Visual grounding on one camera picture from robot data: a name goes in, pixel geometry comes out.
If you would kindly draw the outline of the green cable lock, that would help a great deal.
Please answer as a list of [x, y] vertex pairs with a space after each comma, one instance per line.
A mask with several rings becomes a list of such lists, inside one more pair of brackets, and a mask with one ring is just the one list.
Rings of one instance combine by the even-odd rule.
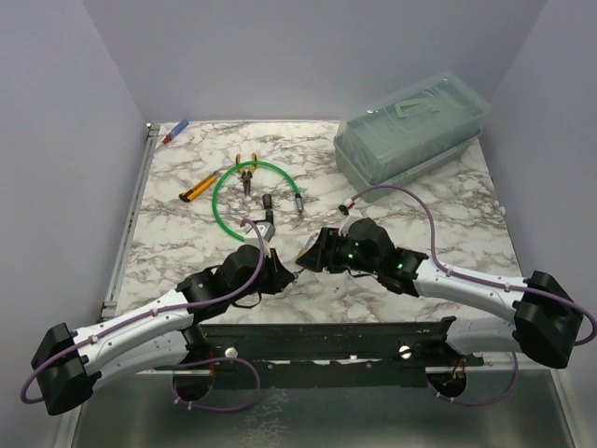
[[262, 170], [275, 172], [278, 176], [284, 179], [291, 188], [296, 203], [297, 213], [300, 217], [304, 214], [304, 201], [301, 195], [301, 189], [295, 182], [294, 178], [285, 171], [282, 167], [275, 165], [269, 161], [243, 161], [239, 166], [236, 162], [232, 168], [229, 168], [222, 175], [217, 176], [215, 189], [212, 195], [212, 213], [215, 223], [221, 230], [234, 240], [243, 243], [243, 236], [232, 228], [232, 220], [234, 218], [243, 219], [243, 212], [252, 211], [251, 206], [254, 205], [255, 200], [251, 195], [244, 197], [243, 183], [240, 179], [240, 174], [237, 171], [240, 167], [248, 167], [247, 165], [255, 164], [257, 168]]

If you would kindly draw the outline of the brass padlock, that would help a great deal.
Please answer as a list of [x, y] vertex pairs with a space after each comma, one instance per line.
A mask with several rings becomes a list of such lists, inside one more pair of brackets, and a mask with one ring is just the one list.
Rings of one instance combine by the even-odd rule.
[[309, 250], [314, 246], [314, 244], [316, 243], [317, 239], [318, 239], [319, 234], [318, 233], [313, 233], [309, 239], [307, 240], [307, 242], [305, 243], [305, 245], [300, 249], [300, 251], [298, 252], [297, 255], [297, 259], [300, 259], [301, 257], [303, 257], [304, 255], [306, 255]]

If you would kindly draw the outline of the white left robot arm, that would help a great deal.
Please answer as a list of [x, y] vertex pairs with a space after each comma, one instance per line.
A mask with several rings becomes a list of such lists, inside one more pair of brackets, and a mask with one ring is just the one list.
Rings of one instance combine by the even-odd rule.
[[296, 276], [273, 249], [242, 245], [215, 267], [186, 277], [174, 289], [126, 314], [88, 327], [57, 324], [31, 361], [50, 415], [67, 413], [109, 380], [157, 367], [198, 368], [209, 348], [199, 324], [224, 314], [248, 295], [275, 295]]

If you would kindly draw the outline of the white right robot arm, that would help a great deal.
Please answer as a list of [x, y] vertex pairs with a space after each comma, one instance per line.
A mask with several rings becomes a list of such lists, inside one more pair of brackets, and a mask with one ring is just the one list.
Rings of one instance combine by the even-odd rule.
[[513, 352], [563, 369], [582, 322], [578, 306], [546, 273], [524, 279], [457, 272], [425, 253], [395, 246], [370, 218], [347, 218], [339, 228], [321, 229], [298, 253], [297, 263], [316, 273], [360, 271], [396, 294], [452, 301], [486, 313], [479, 320], [456, 320], [430, 341], [430, 357], [442, 366], [474, 352]]

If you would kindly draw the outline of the black T-shaped tool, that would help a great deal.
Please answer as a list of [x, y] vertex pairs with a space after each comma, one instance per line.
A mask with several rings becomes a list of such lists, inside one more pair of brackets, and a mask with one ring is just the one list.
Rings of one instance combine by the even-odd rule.
[[262, 205], [265, 210], [265, 221], [274, 225], [273, 203], [269, 193], [262, 195]]

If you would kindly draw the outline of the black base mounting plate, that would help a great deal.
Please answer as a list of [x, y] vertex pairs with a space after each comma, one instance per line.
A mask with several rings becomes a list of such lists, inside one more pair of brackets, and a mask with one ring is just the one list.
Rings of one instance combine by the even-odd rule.
[[215, 384], [245, 388], [253, 376], [223, 361], [232, 348], [258, 371], [263, 387], [424, 387], [425, 371], [483, 361], [447, 343], [453, 323], [204, 324], [184, 331], [184, 361], [214, 359]]

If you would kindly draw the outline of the yellow black utility knife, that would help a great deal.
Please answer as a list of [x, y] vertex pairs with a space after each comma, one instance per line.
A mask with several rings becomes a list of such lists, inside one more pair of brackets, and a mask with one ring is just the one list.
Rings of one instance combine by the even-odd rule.
[[190, 203], [194, 201], [197, 197], [202, 195], [209, 187], [211, 187], [217, 179], [217, 172], [212, 172], [200, 182], [195, 184], [191, 189], [180, 193], [178, 195], [179, 199], [184, 203]]

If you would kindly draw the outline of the translucent green plastic toolbox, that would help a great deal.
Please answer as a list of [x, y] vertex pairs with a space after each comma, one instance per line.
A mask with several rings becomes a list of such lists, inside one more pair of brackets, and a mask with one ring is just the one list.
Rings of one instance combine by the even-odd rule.
[[333, 139], [336, 164], [358, 192], [407, 185], [459, 159], [489, 111], [456, 75], [428, 77], [345, 116]]

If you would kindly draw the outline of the blue red screwdriver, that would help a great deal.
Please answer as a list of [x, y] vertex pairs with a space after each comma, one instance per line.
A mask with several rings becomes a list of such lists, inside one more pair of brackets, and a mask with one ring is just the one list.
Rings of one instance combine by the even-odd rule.
[[162, 144], [167, 145], [172, 142], [177, 135], [179, 135], [182, 131], [186, 129], [189, 125], [189, 121], [187, 119], [183, 119], [178, 122], [162, 139]]

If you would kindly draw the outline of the yellow handled pliers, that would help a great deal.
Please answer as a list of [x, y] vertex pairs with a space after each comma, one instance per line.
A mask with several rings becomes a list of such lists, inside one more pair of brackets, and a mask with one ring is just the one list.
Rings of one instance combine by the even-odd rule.
[[[257, 161], [256, 153], [252, 153], [251, 160]], [[236, 155], [235, 162], [236, 162], [237, 166], [239, 166], [241, 164], [242, 156], [240, 153]], [[257, 166], [255, 164], [251, 164], [251, 165], [247, 165], [247, 166], [248, 167], [240, 167], [237, 169], [237, 171], [239, 172], [240, 179], [242, 180], [242, 183], [243, 183], [243, 193], [245, 196], [248, 197], [251, 194], [251, 179], [253, 177], [253, 172], [256, 170]]]

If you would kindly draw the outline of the aluminium side rail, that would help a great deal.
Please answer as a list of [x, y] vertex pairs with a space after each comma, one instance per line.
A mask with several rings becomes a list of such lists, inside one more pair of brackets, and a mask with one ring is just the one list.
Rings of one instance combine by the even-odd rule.
[[115, 265], [112, 270], [107, 291], [104, 295], [104, 300], [101, 307], [101, 321], [112, 318], [116, 315], [118, 295], [121, 290], [123, 276], [132, 246], [132, 236], [134, 234], [134, 229], [138, 219], [138, 212], [146, 186], [148, 171], [151, 165], [151, 158], [158, 144], [160, 125], [158, 123], [148, 123], [147, 129], [148, 133], [143, 158], [141, 161], [141, 167], [134, 184], [132, 199], [125, 219], [125, 226], [118, 245]]

